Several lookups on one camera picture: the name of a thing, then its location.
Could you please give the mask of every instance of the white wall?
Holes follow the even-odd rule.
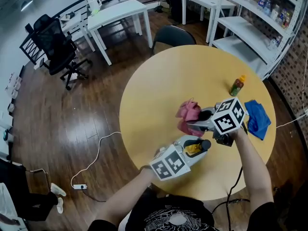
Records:
[[[19,49],[26,38],[25,25],[34,22],[43,14],[56,13],[78,0],[34,0],[23,12],[13,11],[0,21],[0,110],[6,111],[10,98],[4,91],[12,72],[19,73],[29,59]]]

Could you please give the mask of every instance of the ceiling light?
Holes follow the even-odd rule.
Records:
[[[33,0],[31,0],[30,2],[24,1],[23,4],[21,5],[21,11],[24,11],[26,7],[28,7],[32,2]]]

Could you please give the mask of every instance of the white shoe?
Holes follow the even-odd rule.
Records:
[[[57,210],[59,212],[59,214],[63,213],[63,199],[62,198],[58,198],[58,204],[57,204]]]
[[[62,196],[66,196],[66,192],[64,192],[63,189],[61,189],[60,187],[58,187],[56,184],[52,183],[51,184],[51,190],[52,193],[54,193],[55,195],[62,195]]]

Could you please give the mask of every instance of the orange bottle cap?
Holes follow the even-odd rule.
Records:
[[[242,76],[240,77],[240,81],[241,81],[241,82],[245,82],[245,80],[246,80],[246,75],[242,75]]]

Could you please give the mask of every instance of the black sleeve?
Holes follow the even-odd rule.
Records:
[[[117,227],[105,220],[95,220],[91,223],[88,231],[117,231]]]
[[[275,204],[261,205],[250,216],[247,231],[282,231],[278,222]]]

